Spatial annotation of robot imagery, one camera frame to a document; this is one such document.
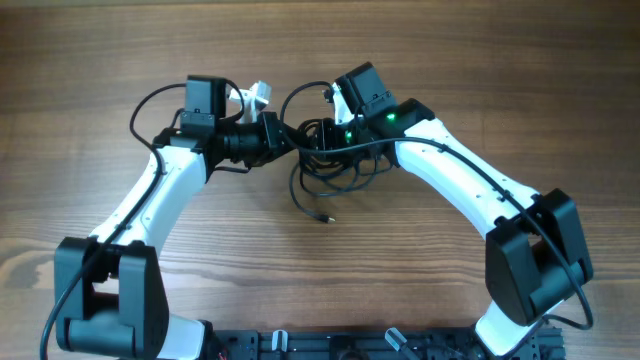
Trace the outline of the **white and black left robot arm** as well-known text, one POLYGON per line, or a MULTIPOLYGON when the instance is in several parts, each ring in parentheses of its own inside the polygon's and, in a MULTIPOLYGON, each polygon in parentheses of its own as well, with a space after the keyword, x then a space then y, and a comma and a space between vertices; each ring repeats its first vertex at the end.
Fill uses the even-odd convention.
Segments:
POLYGON ((210 121, 164 129, 143 174, 112 215, 54 255, 56 303, 44 328, 58 346, 121 359, 201 359, 207 322, 174 315, 159 255, 181 212, 221 161, 263 166, 307 140, 263 112, 256 121, 210 121))

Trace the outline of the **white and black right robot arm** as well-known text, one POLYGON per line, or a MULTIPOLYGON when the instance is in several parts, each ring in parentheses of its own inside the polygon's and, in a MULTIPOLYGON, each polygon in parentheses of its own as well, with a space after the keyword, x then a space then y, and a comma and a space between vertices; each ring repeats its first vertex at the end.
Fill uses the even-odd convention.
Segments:
POLYGON ((539 330, 557 320, 555 308, 577 297, 594 275, 575 202, 562 190, 542 195, 475 155, 433 111, 415 99, 398 104, 379 96, 369 103, 330 100, 336 132, 322 140, 330 155, 365 150, 432 186, 470 221, 485 242, 486 312, 470 329, 449 330, 427 354, 468 359, 541 358, 539 330))

